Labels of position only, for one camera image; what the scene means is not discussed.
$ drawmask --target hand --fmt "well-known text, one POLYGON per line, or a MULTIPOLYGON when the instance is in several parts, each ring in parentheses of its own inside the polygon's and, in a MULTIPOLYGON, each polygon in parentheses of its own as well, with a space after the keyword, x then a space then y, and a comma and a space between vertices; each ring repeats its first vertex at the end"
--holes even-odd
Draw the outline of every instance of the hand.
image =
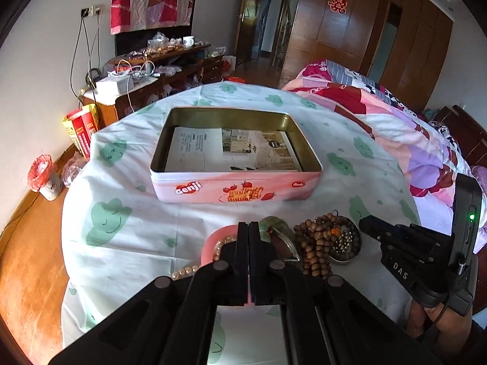
MULTIPOLYGON (((408 326, 406 332, 413 338, 417 338, 424 332, 423 324, 428 317, 435 321, 443 309, 443 304, 435 308, 423 308, 415 300, 409 310, 408 326)), ((436 327, 439 330, 435 351, 442 360, 447 360, 458 354, 470 334, 472 327, 472 308, 464 317, 459 316, 451 309, 447 309, 439 319, 436 327)))

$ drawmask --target doorway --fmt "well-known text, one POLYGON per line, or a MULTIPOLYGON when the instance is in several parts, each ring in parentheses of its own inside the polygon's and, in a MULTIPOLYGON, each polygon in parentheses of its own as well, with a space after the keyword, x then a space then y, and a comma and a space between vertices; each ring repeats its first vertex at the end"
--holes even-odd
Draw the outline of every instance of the doorway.
POLYGON ((298 0, 243 0, 235 75, 277 88, 298 0))

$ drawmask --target chinese character decoration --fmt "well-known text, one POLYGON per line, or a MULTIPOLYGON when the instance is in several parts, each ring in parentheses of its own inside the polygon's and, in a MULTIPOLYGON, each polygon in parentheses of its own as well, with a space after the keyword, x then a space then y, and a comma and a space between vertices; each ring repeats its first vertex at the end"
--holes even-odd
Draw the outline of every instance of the chinese character decoration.
POLYGON ((347 6, 347 2, 345 0, 332 0, 328 1, 328 5, 330 6, 332 11, 338 13, 345 13, 347 10, 345 7, 347 6))

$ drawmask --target wooden headboard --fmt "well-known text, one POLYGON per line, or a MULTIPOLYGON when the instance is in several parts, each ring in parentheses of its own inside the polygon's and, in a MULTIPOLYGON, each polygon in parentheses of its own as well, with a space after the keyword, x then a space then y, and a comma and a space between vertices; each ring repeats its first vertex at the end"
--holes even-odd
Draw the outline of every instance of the wooden headboard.
POLYGON ((443 107, 434 117, 443 122, 457 140, 462 157, 472 167, 487 168, 487 131, 459 106, 443 107))
MULTIPOLYGON (((457 140, 462 157, 472 166, 487 168, 487 131, 459 106, 443 107, 434 120, 443 122, 457 140)), ((487 307, 487 246, 477 254, 479 269, 473 313, 487 307)))

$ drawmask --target screw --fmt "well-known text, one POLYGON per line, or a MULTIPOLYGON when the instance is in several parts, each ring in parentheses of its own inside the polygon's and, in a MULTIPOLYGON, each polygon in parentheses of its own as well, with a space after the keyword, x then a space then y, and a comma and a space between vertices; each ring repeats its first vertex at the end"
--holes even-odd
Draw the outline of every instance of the screw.
POLYGON ((286 264, 284 263, 284 261, 281 261, 280 259, 275 259, 275 260, 271 261, 269 266, 271 267, 271 269, 281 270, 281 269, 284 269, 286 267, 286 264))
POLYGON ((154 285, 157 288, 167 288, 170 284, 171 284, 171 279, 169 277, 165 277, 165 276, 158 277, 154 281, 154 285))
POLYGON ((213 269, 215 270, 225 270, 226 268, 228 268, 228 262, 222 259, 213 263, 213 269))
POLYGON ((341 287, 343 285, 343 279, 336 274, 330 276, 327 281, 332 287, 341 287))

